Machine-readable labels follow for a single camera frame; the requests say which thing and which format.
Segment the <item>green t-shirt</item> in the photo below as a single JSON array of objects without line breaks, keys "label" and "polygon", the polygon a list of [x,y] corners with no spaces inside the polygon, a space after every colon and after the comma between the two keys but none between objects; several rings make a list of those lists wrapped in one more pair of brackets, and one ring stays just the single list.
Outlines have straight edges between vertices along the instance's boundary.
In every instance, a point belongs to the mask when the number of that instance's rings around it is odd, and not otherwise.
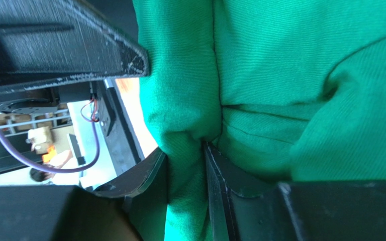
[{"label": "green t-shirt", "polygon": [[165,240],[211,240],[202,142],[269,182],[386,179],[386,1],[134,1]]}]

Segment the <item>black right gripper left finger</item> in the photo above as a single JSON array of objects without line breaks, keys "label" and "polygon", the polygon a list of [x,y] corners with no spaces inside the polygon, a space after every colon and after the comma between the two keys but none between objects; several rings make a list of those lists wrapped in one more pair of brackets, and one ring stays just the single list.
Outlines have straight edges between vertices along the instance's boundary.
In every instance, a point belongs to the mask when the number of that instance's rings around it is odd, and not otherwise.
[{"label": "black right gripper left finger", "polygon": [[156,148],[147,158],[93,191],[117,200],[143,240],[164,240],[168,203],[167,155]]}]

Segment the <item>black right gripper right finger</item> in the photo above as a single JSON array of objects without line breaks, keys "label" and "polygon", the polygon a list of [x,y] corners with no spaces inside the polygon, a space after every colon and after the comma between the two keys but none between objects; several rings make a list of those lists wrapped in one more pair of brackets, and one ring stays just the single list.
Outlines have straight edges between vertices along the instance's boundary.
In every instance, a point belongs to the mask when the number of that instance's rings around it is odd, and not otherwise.
[{"label": "black right gripper right finger", "polygon": [[279,240],[278,194],[203,143],[214,240]]}]

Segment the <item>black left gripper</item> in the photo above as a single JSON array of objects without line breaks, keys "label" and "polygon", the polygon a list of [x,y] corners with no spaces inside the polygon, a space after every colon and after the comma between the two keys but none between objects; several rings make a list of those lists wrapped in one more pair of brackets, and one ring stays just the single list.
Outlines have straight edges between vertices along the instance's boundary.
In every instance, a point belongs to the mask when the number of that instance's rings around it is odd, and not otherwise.
[{"label": "black left gripper", "polygon": [[0,0],[0,94],[150,74],[132,1]]}]

